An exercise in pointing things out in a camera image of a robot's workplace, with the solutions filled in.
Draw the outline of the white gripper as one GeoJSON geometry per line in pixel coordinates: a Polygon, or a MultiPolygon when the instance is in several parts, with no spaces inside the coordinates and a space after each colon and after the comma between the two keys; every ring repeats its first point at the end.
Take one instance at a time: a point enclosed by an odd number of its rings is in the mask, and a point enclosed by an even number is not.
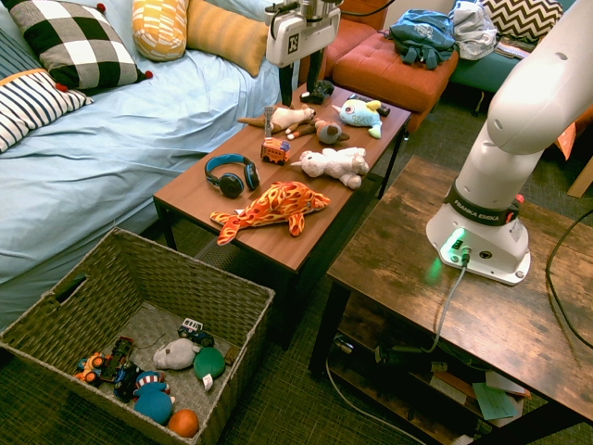
{"type": "Polygon", "coordinates": [[[340,9],[334,8],[320,20],[307,20],[300,12],[291,11],[271,20],[266,58],[279,67],[284,106],[292,105],[293,63],[309,55],[307,92],[313,92],[322,67],[323,49],[337,36],[340,15],[340,9]]]}

